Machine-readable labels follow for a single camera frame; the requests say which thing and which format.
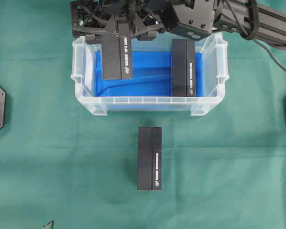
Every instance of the transparent plastic bin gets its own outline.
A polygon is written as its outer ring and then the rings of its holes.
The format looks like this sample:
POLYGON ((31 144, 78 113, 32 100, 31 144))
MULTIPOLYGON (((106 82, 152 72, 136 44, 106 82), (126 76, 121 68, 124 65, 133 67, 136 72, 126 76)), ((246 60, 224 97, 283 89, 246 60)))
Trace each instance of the transparent plastic bin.
MULTIPOLYGON (((133 39, 133 51, 170 51, 173 39, 183 38, 164 33, 152 42, 133 39)), ((75 96, 93 115, 107 115, 108 111, 190 111, 192 116, 203 116, 225 97, 229 74, 227 42, 222 33, 196 42, 195 51, 203 54, 204 97, 94 97, 96 53, 100 49, 100 45, 87 45, 84 37, 73 42, 71 78, 75 81, 75 96)))

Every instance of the small logo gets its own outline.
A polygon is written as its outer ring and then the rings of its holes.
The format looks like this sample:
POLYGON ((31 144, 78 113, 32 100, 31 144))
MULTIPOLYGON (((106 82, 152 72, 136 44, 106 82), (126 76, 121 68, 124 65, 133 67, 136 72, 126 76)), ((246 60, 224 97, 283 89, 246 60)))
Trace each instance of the small logo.
POLYGON ((130 72, 129 68, 128 68, 128 67, 125 67, 125 73, 126 73, 126 74, 129 74, 129 72, 130 72))

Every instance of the blue liner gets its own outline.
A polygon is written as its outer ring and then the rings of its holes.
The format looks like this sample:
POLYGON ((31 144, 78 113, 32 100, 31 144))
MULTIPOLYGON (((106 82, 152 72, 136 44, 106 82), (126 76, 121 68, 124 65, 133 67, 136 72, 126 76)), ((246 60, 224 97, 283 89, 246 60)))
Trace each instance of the blue liner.
MULTIPOLYGON (((103 80, 102 56, 97 52, 96 97, 171 96, 171 52, 133 52, 133 78, 103 80)), ((196 53, 197 96, 203 96, 202 54, 196 53)))

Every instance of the black box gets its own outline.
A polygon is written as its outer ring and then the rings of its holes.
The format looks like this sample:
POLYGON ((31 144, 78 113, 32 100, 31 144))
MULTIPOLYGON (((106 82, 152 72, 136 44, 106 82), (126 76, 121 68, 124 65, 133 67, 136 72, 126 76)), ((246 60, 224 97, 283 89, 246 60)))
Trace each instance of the black box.
POLYGON ((104 80, 120 80, 132 77, 131 39, 104 36, 102 41, 102 78, 104 80))
POLYGON ((162 128, 139 127, 138 190, 161 190, 162 128))
POLYGON ((173 40, 173 97, 186 97, 186 40, 173 40))
POLYGON ((186 96, 196 96, 195 41, 186 41, 186 96))
POLYGON ((195 97, 195 41, 173 40, 172 53, 173 97, 195 97))

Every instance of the green tablecloth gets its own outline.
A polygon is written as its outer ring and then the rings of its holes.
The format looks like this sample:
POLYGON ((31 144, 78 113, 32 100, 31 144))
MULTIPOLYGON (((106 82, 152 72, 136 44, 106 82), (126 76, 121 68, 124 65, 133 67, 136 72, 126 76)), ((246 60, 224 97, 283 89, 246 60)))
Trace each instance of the green tablecloth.
POLYGON ((208 115, 96 117, 74 96, 68 0, 0 0, 0 229, 286 229, 286 74, 224 38, 230 80, 208 115), (160 192, 136 191, 142 125, 163 127, 160 192))

